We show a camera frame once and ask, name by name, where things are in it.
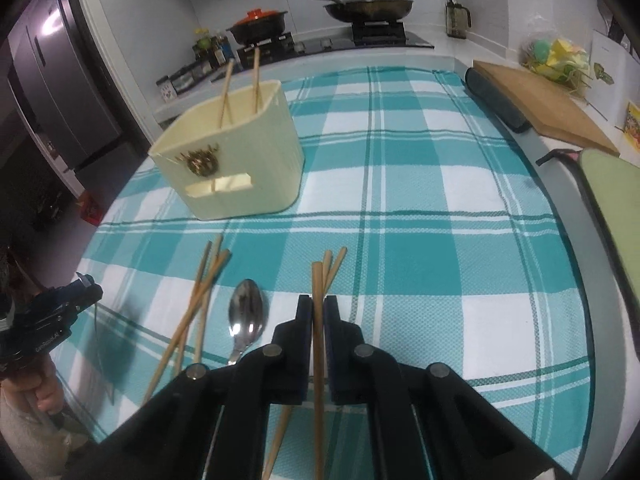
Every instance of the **wooden chopstick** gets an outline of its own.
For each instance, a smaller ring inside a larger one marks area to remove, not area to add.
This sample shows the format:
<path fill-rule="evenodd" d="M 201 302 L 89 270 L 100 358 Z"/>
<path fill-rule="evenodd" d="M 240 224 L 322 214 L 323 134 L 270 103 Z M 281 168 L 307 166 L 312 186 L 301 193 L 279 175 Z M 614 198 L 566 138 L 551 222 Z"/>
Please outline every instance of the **wooden chopstick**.
<path fill-rule="evenodd" d="M 293 412 L 293 406 L 283 406 L 280 410 L 280 418 L 278 419 L 276 432 L 273 435 L 269 456 L 267 457 L 267 462 L 264 464 L 264 469 L 262 470 L 262 480 L 269 480 L 271 477 L 271 472 L 273 471 L 273 466 L 276 463 L 276 458 L 278 457 L 278 452 L 280 451 L 284 434 L 287 431 L 287 426 L 289 425 L 291 412 Z"/>
<path fill-rule="evenodd" d="M 222 102 L 220 103 L 220 117 L 218 118 L 218 129 L 222 128 L 222 119 L 225 116 L 225 108 L 229 115 L 229 122 L 233 123 L 234 120 L 231 117 L 231 104 L 229 103 L 229 83 L 231 82 L 231 75 L 234 71 L 234 60 L 231 59 L 226 64 L 225 85 L 222 87 Z"/>
<path fill-rule="evenodd" d="M 204 293 L 207 291 L 207 289 L 213 283 L 214 278 L 222 268 L 222 265 L 224 265 L 224 263 L 226 262 L 226 259 L 229 257 L 229 254 L 230 254 L 229 250 L 225 249 L 220 253 L 220 256 L 218 257 L 218 259 L 210 266 L 209 272 L 207 273 L 207 277 L 201 283 L 200 288 L 198 289 L 194 298 L 190 301 L 189 307 L 187 308 L 187 312 L 185 312 L 184 315 L 182 316 L 182 319 L 180 320 L 178 327 L 175 329 L 174 336 L 171 338 L 171 341 L 169 341 L 169 344 L 167 345 L 166 349 L 164 350 L 164 353 L 162 354 L 162 358 L 160 359 L 158 368 L 156 368 L 156 372 L 154 373 L 154 376 L 151 378 L 151 382 L 149 383 L 149 386 L 146 390 L 145 399 L 143 403 L 147 402 L 153 395 L 156 389 L 156 386 L 158 386 L 158 383 L 160 381 L 160 377 L 162 377 L 164 368 L 166 367 L 166 364 L 169 362 L 169 358 L 171 357 L 171 354 L 174 352 L 175 347 L 178 345 L 178 341 L 182 337 L 182 333 L 189 326 L 189 323 L 193 319 L 193 316 L 195 316 L 200 300 L 204 296 Z"/>
<path fill-rule="evenodd" d="M 335 259 L 334 265 L 331 267 L 331 271 L 329 270 L 329 266 L 331 263 L 331 251 L 324 252 L 324 259 L 322 260 L 322 287 L 324 290 L 324 294 L 326 295 L 331 287 L 331 284 L 334 281 L 338 270 L 340 270 L 340 264 L 344 260 L 344 257 L 347 253 L 347 248 L 343 247 L 340 249 L 338 253 L 338 258 Z M 269 455 L 267 457 L 267 462 L 264 464 L 264 469 L 262 470 L 262 480 L 269 480 L 271 476 L 271 472 L 273 471 L 273 466 L 276 463 L 276 458 L 278 457 L 278 453 L 280 452 L 280 446 L 282 445 L 282 440 L 284 439 L 284 434 L 287 431 L 287 426 L 289 425 L 289 419 L 291 418 L 291 413 L 293 412 L 293 406 L 283 406 L 280 411 L 280 418 L 278 419 L 278 425 L 276 426 L 275 434 L 273 435 L 273 441 L 271 442 L 271 449 L 269 450 Z"/>
<path fill-rule="evenodd" d="M 322 262 L 311 264 L 314 300 L 314 455 L 315 480 L 324 480 L 324 333 L 322 332 Z"/>
<path fill-rule="evenodd" d="M 324 252 L 324 258 L 322 259 L 322 290 L 326 289 L 326 279 L 329 276 L 329 269 L 331 269 L 331 259 L 333 257 L 334 254 L 331 251 L 327 250 Z"/>
<path fill-rule="evenodd" d="M 338 270 L 340 269 L 340 264 L 344 260 L 345 255 L 347 254 L 347 248 L 343 247 L 338 252 L 338 255 L 335 257 L 334 264 L 331 266 L 331 270 L 329 270 L 329 275 L 327 276 L 326 282 L 324 284 L 324 295 L 329 292 L 329 288 L 331 284 L 334 282 L 335 275 L 338 274 Z"/>
<path fill-rule="evenodd" d="M 213 243 L 213 252 L 211 256 L 211 265 L 218 260 L 218 253 L 220 252 L 220 245 L 222 244 L 222 235 L 216 237 L 216 241 Z M 202 361 L 202 347 L 204 345 L 204 333 L 207 327 L 207 315 L 209 313 L 209 301 L 211 299 L 210 286 L 207 289 L 206 294 L 202 298 L 202 304 L 200 305 L 200 322 L 198 324 L 198 336 L 196 338 L 196 348 L 193 353 L 193 362 L 199 363 Z"/>
<path fill-rule="evenodd" d="M 260 92 L 260 47 L 254 49 L 254 114 L 258 113 L 258 98 L 262 102 Z"/>
<path fill-rule="evenodd" d="M 205 268 L 207 267 L 207 260 L 209 259 L 209 251 L 211 250 L 211 241 L 207 242 L 207 245 L 204 247 L 204 252 L 202 253 L 202 258 L 200 259 L 200 265 L 198 266 L 198 271 L 196 272 L 195 282 L 193 283 L 193 288 L 191 289 L 191 298 L 189 302 L 193 299 L 194 295 L 198 291 L 200 283 L 202 282 L 202 278 L 204 276 Z M 214 254 L 212 262 L 216 261 L 217 253 Z M 184 347 L 187 344 L 187 337 L 189 336 L 189 331 L 185 330 L 180 338 L 180 343 L 178 344 L 178 355 L 175 358 L 174 363 L 174 377 L 178 376 L 182 371 L 182 360 L 184 359 Z"/>

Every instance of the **bottle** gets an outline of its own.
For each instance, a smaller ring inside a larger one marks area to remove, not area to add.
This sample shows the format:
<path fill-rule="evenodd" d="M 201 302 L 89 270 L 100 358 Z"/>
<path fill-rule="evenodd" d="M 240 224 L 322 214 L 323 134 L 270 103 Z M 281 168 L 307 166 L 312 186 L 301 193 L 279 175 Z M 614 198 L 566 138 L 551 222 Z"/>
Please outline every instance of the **bottle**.
<path fill-rule="evenodd" d="M 218 40 L 216 36 L 211 38 L 211 52 L 213 57 L 215 57 L 215 61 L 218 63 L 218 66 L 224 66 L 226 64 L 225 54 L 220 46 L 220 40 Z"/>
<path fill-rule="evenodd" d="M 196 44 L 193 45 L 193 51 L 196 55 L 196 60 L 208 57 L 212 47 L 209 29 L 197 28 L 194 32 L 196 33 Z"/>
<path fill-rule="evenodd" d="M 466 31 L 471 28 L 471 12 L 454 0 L 445 5 L 447 36 L 466 40 Z"/>
<path fill-rule="evenodd" d="M 220 50 L 222 51 L 222 55 L 225 58 L 225 63 L 229 62 L 229 60 L 234 59 L 234 51 L 231 48 L 231 44 L 229 43 L 229 38 L 226 36 L 224 32 L 221 30 L 216 31 L 216 40 Z"/>

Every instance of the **refrigerator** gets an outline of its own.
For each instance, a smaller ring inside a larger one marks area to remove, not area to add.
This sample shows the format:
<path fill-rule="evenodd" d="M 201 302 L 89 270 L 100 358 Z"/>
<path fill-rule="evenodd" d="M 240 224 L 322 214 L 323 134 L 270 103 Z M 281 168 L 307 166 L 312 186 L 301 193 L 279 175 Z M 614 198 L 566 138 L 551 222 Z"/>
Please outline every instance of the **refrigerator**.
<path fill-rule="evenodd" d="M 79 0 L 32 0 L 12 35 L 8 79 L 27 130 L 45 137 L 65 173 L 107 209 L 150 144 L 102 62 Z"/>

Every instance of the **red pot lid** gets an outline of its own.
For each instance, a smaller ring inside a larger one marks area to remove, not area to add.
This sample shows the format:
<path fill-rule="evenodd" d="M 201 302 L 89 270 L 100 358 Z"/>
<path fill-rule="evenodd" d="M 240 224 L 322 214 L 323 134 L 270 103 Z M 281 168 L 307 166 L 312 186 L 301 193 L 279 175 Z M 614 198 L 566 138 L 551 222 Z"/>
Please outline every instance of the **red pot lid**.
<path fill-rule="evenodd" d="M 249 23 L 253 20 L 259 20 L 260 18 L 266 18 L 267 16 L 275 16 L 276 14 L 282 14 L 279 10 L 262 10 L 262 9 L 254 9 L 250 10 L 246 17 L 236 22 L 236 25 L 242 25 L 243 23 Z"/>

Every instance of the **plastic bag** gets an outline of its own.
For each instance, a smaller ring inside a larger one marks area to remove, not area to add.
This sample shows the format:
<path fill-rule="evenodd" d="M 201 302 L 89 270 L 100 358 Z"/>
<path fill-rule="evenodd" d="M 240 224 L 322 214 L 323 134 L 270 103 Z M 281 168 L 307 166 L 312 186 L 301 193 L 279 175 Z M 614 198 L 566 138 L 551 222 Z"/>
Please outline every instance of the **plastic bag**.
<path fill-rule="evenodd" d="M 521 49 L 523 65 L 532 72 L 571 90 L 584 88 L 584 77 L 589 74 L 589 54 L 583 47 L 560 37 L 554 30 L 540 30 L 529 34 Z"/>

